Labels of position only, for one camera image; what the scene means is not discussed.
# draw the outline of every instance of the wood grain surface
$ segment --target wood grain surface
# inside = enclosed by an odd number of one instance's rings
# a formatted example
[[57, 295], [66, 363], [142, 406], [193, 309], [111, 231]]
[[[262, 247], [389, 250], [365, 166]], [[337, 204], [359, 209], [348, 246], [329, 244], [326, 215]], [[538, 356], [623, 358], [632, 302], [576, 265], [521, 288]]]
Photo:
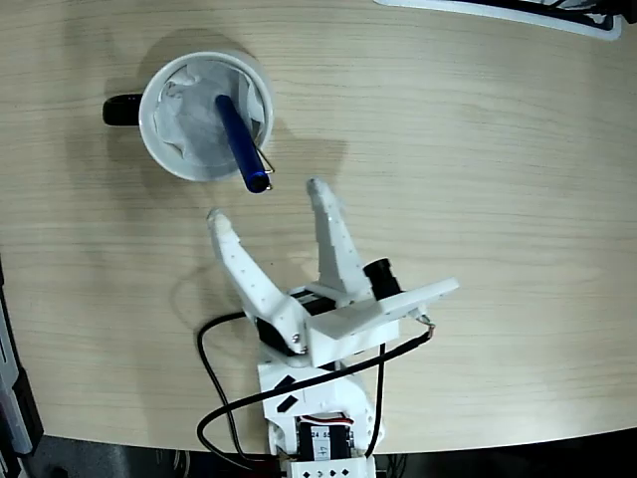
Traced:
[[[220, 47], [272, 77], [271, 193], [173, 177], [102, 124], [107, 97]], [[193, 331], [239, 306], [206, 213], [282, 288], [306, 283], [312, 175], [365, 261], [462, 284], [435, 341], [388, 366], [379, 451], [637, 426], [636, 48], [637, 29], [604, 43], [371, 0], [4, 0], [0, 253], [47, 432], [201, 448], [219, 400]], [[233, 398], [257, 390], [256, 343], [248, 324], [208, 341]], [[260, 407], [237, 419], [263, 450]], [[229, 448], [225, 420], [209, 435]]]

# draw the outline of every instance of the black wire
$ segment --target black wire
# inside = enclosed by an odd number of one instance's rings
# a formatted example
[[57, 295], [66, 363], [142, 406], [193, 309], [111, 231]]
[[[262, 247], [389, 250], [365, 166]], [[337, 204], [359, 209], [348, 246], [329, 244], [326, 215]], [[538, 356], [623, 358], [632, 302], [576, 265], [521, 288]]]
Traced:
[[[378, 356], [382, 357], [385, 354], [385, 344], [380, 346]], [[374, 420], [374, 431], [369, 441], [367, 451], [365, 451], [365, 458], [369, 458], [374, 453], [376, 442], [378, 441], [378, 433], [380, 432], [380, 422], [382, 419], [382, 389], [385, 382], [385, 362], [382, 361], [378, 366], [378, 378], [376, 379], [376, 418]]]
[[[212, 369], [212, 366], [210, 365], [210, 361], [208, 360], [208, 356], [206, 355], [206, 349], [204, 347], [203, 340], [206, 333], [210, 331], [213, 327], [219, 326], [226, 322], [234, 321], [236, 319], [241, 319], [242, 317], [246, 317], [243, 312], [236, 312], [234, 314], [228, 314], [225, 316], [218, 317], [208, 322], [207, 324], [205, 324], [197, 333], [197, 351], [199, 352], [199, 357], [201, 358], [201, 362], [203, 363], [203, 366], [206, 368], [206, 371], [208, 372], [208, 376], [210, 377], [210, 380], [212, 381], [213, 385], [215, 385], [215, 388], [217, 389], [217, 393], [219, 394], [219, 398], [221, 399], [221, 403], [224, 406], [228, 404], [228, 397], [226, 396], [226, 393], [224, 392], [223, 387], [221, 386], [221, 382], [219, 381], [217, 374], [214, 372], [214, 370]], [[226, 417], [228, 418], [228, 428], [230, 428], [230, 436], [232, 437], [232, 442], [235, 446], [235, 449], [237, 450], [237, 454], [243, 460], [247, 462], [259, 463], [259, 462], [266, 461], [266, 460], [255, 460], [245, 454], [245, 452], [241, 448], [241, 443], [239, 441], [239, 433], [237, 432], [237, 424], [235, 422], [235, 417], [232, 414], [232, 411], [229, 411], [228, 413], [226, 413]], [[217, 453], [217, 455], [220, 458], [226, 460], [229, 463], [232, 463], [235, 466], [239, 466], [240, 468], [243, 468], [245, 470], [254, 471], [251, 467], [244, 466], [236, 462], [235, 460], [230, 458], [226, 453], [222, 453], [222, 454]]]
[[[197, 425], [197, 437], [199, 438], [199, 441], [211, 452], [217, 454], [220, 457], [223, 457], [224, 459], [226, 459], [226, 461], [230, 461], [231, 459], [229, 459], [225, 452], [219, 448], [217, 448], [215, 445], [212, 444], [212, 442], [210, 440], [208, 440], [208, 438], [206, 438], [206, 436], [204, 435], [204, 431], [206, 429], [206, 426], [208, 426], [212, 421], [214, 421], [215, 419], [219, 418], [220, 416], [227, 414], [228, 412], [231, 412], [233, 410], [236, 410], [238, 408], [242, 408], [244, 406], [247, 405], [251, 405], [253, 403], [257, 403], [263, 400], [267, 400], [269, 398], [274, 398], [275, 396], [281, 396], [281, 395], [285, 395], [285, 394], [289, 394], [292, 393], [294, 391], [298, 391], [304, 388], [309, 388], [311, 386], [315, 386], [315, 385], [320, 385], [322, 383], [326, 383], [328, 381], [332, 381], [332, 380], [336, 380], [338, 378], [341, 378], [343, 376], [347, 376], [347, 375], [352, 375], [353, 373], [358, 373], [360, 371], [363, 370], [367, 370], [368, 368], [372, 368], [374, 366], [378, 366], [382, 363], [385, 363], [387, 361], [390, 361], [392, 359], [396, 359], [404, 354], [407, 354], [408, 352], [413, 351], [414, 349], [416, 349], [417, 347], [429, 342], [429, 340], [431, 340], [433, 335], [433, 329], [430, 328], [427, 332], [425, 332], [422, 336], [416, 337], [414, 339], [411, 339], [407, 342], [405, 342], [404, 344], [401, 344], [400, 346], [396, 347], [395, 349], [383, 354], [382, 356], [378, 356], [375, 358], [370, 358], [368, 360], [364, 360], [361, 361], [359, 363], [356, 363], [354, 365], [350, 365], [347, 366], [345, 368], [342, 368], [340, 370], [336, 370], [336, 371], [332, 371], [330, 373], [327, 373], [325, 375], [321, 375], [321, 376], [316, 376], [314, 378], [309, 378], [306, 380], [301, 380], [298, 381], [296, 383], [292, 383], [290, 385], [287, 386], [282, 386], [280, 388], [276, 388], [276, 389], [272, 389], [272, 390], [268, 390], [268, 391], [262, 391], [260, 393], [255, 393], [254, 395], [250, 395], [250, 396], [246, 396], [245, 398], [241, 398], [239, 400], [235, 400], [232, 403], [229, 403], [227, 405], [221, 406], [219, 408], [217, 408], [216, 410], [211, 411], [210, 413], [208, 413], [206, 416], [204, 416], [201, 421], [199, 421], [199, 424]], [[245, 465], [239, 465], [241, 468], [243, 469], [248, 469], [249, 467], [245, 466]]]
[[400, 469], [400, 472], [397, 475], [397, 478], [402, 478], [403, 475], [405, 474], [405, 471], [407, 470], [407, 458], [409, 458], [409, 455], [400, 455], [401, 461], [400, 463], [402, 464], [402, 467]]

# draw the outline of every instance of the dark floor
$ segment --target dark floor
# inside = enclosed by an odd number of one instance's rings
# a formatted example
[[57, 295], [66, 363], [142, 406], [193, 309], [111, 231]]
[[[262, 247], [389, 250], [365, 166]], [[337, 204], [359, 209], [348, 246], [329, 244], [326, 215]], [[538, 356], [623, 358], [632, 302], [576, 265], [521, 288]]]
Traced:
[[[378, 455], [376, 462], [379, 470], [389, 468], [388, 478], [637, 476], [632, 455], [635, 438], [637, 429], [631, 429], [534, 445], [410, 454], [402, 475], [404, 457], [389, 460]], [[190, 478], [250, 476], [228, 469], [208, 453], [188, 455]], [[182, 478], [186, 454], [175, 457], [170, 450], [44, 437], [28, 466], [32, 478], [51, 478], [56, 468], [65, 469], [69, 478]]]

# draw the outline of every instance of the white cup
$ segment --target white cup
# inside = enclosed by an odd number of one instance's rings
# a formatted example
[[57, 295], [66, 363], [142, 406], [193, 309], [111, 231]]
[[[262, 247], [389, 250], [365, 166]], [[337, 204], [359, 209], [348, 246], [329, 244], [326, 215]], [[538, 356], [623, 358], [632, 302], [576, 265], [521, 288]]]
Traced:
[[252, 80], [258, 95], [261, 97], [265, 118], [254, 142], [259, 149], [265, 147], [272, 135], [275, 123], [272, 84], [263, 67], [254, 58], [234, 50], [195, 52], [173, 60], [155, 73], [142, 95], [120, 95], [106, 100], [103, 118], [105, 123], [109, 125], [138, 125], [141, 138], [150, 155], [159, 165], [175, 176], [190, 181], [213, 181], [222, 179], [223, 175], [220, 175], [219, 171], [215, 171], [214, 166], [198, 165], [186, 161], [177, 147], [159, 138], [153, 117], [161, 91], [170, 77], [188, 63], [201, 60], [227, 63]]

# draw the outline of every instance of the blue marker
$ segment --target blue marker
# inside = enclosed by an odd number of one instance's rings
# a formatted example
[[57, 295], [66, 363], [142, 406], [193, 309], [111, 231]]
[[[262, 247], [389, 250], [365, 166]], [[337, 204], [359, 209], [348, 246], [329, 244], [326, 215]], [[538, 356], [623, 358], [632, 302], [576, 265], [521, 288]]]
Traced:
[[239, 170], [250, 192], [263, 192], [270, 186], [270, 177], [263, 167], [252, 136], [237, 113], [232, 99], [219, 95], [215, 105], [228, 134], [230, 149], [239, 165]]

